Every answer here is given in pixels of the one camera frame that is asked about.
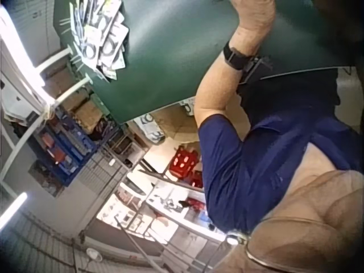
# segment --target red basket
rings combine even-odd
[[[198,152],[188,152],[183,146],[179,146],[176,155],[169,165],[169,171],[179,179],[187,178],[198,163]]]

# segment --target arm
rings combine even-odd
[[[274,0],[231,0],[239,15],[239,26],[230,40],[246,56],[254,55],[268,34],[275,17]],[[220,54],[203,78],[196,94],[195,119],[198,127],[211,115],[225,115],[225,107],[236,91],[242,71],[225,62]]]

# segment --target ceiling light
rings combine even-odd
[[[3,215],[0,216],[0,231],[6,226],[6,224],[11,220],[18,209],[23,205],[25,200],[27,200],[27,194],[23,192],[19,195],[15,201],[7,208]]]

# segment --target fluorescent light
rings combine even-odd
[[[113,158],[112,160],[110,160],[109,165],[112,166],[115,164],[115,162],[116,162],[116,160]]]
[[[22,75],[29,82],[33,90],[40,96],[47,104],[53,105],[55,99],[52,98],[42,86],[45,85],[40,74],[34,68],[24,46],[19,38],[15,26],[3,6],[0,6],[0,34],[1,39],[5,42],[11,57],[14,59],[17,67]]]
[[[23,205],[25,200],[27,200],[27,194],[23,192],[19,195],[15,201],[7,208],[3,215],[0,216],[0,231],[6,226],[6,224],[11,220],[18,209]]]

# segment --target hand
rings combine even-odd
[[[275,0],[231,0],[239,15],[239,28],[266,36],[275,19]]]
[[[275,0],[231,0],[239,15],[239,26],[230,47],[247,56],[254,55],[275,19]]]

